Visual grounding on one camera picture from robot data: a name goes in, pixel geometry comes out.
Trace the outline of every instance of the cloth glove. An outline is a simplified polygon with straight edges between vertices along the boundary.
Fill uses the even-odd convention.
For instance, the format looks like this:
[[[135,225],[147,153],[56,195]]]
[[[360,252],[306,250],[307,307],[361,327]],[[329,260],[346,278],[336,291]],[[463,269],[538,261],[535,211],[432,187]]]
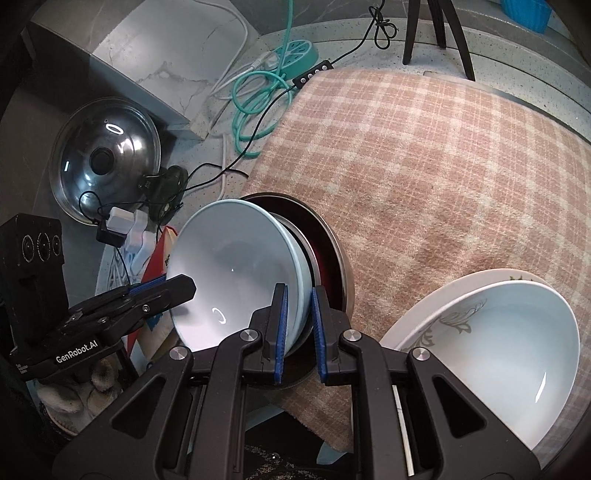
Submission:
[[[120,395],[118,375],[118,361],[113,354],[94,364],[88,382],[71,378],[42,385],[35,381],[35,387],[49,418],[75,436]]]

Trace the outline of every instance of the pot lid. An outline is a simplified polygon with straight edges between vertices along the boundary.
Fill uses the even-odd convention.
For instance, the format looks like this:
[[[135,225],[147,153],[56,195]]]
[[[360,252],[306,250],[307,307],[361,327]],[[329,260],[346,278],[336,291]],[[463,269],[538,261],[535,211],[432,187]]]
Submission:
[[[80,207],[88,217],[98,218],[99,199],[103,205],[139,203],[140,178],[158,173],[159,168],[160,139],[152,119],[126,100],[104,98],[77,110],[62,127],[49,173],[61,208],[75,220],[91,224]],[[96,195],[82,195],[88,191]]]

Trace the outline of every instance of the plaid blanket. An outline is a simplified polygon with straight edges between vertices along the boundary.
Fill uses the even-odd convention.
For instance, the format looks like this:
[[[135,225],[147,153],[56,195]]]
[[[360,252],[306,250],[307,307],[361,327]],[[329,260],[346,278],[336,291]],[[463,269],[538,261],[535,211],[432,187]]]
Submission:
[[[591,147],[552,120],[444,80],[338,69],[283,116],[246,193],[315,209],[355,274],[354,328],[381,338],[449,281],[519,268],[570,303],[582,343],[560,418],[534,452],[559,450],[591,398]],[[337,450],[352,447],[350,394],[317,377],[273,401]]]

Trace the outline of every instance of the metal bowl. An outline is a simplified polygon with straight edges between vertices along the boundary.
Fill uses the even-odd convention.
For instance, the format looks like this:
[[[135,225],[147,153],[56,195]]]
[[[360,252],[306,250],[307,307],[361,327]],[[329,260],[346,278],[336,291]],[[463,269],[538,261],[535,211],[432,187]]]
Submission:
[[[297,227],[317,260],[320,279],[326,289],[330,307],[345,312],[351,318],[355,302],[353,270],[342,244],[322,217],[305,203],[282,193],[254,193],[242,200],[255,203]],[[301,383],[316,368],[316,350],[311,331],[312,323],[308,318],[297,343],[289,356],[285,357],[283,379],[279,388]]]

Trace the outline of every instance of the blue gripper pad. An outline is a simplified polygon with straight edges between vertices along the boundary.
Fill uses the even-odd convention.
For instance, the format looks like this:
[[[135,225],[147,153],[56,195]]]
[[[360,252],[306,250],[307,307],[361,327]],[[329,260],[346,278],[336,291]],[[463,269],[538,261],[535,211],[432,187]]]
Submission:
[[[147,290],[148,288],[155,287],[156,285],[160,285],[166,281],[166,275],[162,275],[161,277],[157,277],[153,280],[147,281],[146,283],[142,283],[135,288],[132,288],[129,291],[130,295],[137,295],[139,292]]]
[[[285,358],[285,338],[287,337],[287,285],[283,290],[281,299],[281,314],[279,316],[279,328],[277,329],[277,346],[275,347],[275,384],[281,383],[283,375],[283,362]]]
[[[312,289],[312,321],[314,323],[314,344],[316,346],[316,363],[318,365],[318,374],[320,381],[326,382],[328,367],[326,365],[326,339],[324,338],[324,326],[320,315],[320,306],[318,305],[318,294]]]

